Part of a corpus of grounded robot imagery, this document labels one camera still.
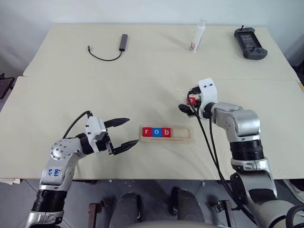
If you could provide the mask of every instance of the red block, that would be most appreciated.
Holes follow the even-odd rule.
[[[171,137],[171,128],[163,127],[161,129],[161,135],[162,137]]]
[[[151,127],[143,127],[142,128],[143,137],[152,137],[152,128]]]
[[[189,97],[189,99],[190,99],[190,101],[191,101],[191,104],[196,105],[195,97]]]

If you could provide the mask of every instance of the beige tabletop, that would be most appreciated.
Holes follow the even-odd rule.
[[[188,88],[204,76],[169,78],[19,77],[0,112],[0,177],[40,178],[51,145],[85,110],[109,120],[131,120],[109,128],[114,146],[138,139],[140,126],[184,125],[194,143],[143,143],[120,155],[91,154],[80,160],[76,179],[218,179],[199,125],[178,110]],[[254,110],[261,120],[265,156],[275,179],[303,178],[304,95],[293,80],[215,79],[218,100]],[[69,136],[84,132],[82,119]],[[213,128],[225,178],[233,170],[224,130]]]
[[[51,78],[166,78],[297,80],[267,28],[255,28],[268,55],[248,60],[234,37],[236,26],[206,26],[198,53],[188,51],[195,26],[57,24],[52,27],[24,76]],[[121,35],[128,34],[120,59]]]

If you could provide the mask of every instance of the white bottle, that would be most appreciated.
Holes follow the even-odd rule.
[[[190,52],[195,53],[198,51],[200,41],[203,38],[204,32],[205,32],[205,27],[206,27],[206,20],[204,18],[201,18],[199,20],[198,25],[196,26],[193,39],[190,45]]]

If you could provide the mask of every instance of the blue block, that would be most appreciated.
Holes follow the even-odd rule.
[[[152,136],[153,137],[162,137],[162,129],[160,127],[154,127],[152,129]]]

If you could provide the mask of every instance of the black controller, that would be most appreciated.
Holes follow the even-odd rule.
[[[244,58],[259,60],[265,58],[267,55],[267,50],[262,48],[255,36],[254,28],[244,28],[243,25],[241,28],[235,30],[234,36],[242,48]]]

